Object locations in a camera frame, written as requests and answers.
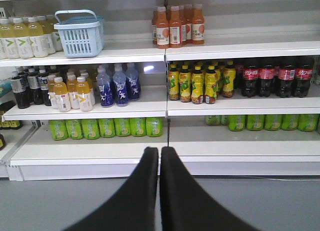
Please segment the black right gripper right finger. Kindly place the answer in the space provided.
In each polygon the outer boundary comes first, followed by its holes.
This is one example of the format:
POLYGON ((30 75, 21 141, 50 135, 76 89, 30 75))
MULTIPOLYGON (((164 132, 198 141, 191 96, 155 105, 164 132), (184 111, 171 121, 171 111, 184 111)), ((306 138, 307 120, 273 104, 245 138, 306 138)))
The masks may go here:
POLYGON ((212 198, 191 176, 173 147, 161 150, 160 210, 164 231, 254 231, 212 198))

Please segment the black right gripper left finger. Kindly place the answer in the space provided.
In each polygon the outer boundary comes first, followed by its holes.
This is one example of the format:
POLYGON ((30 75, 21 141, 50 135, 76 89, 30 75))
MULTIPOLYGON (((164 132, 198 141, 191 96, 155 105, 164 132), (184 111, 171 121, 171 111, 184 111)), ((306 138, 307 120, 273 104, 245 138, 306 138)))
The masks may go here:
POLYGON ((154 231, 159 151, 145 148, 125 183, 67 231, 154 231))

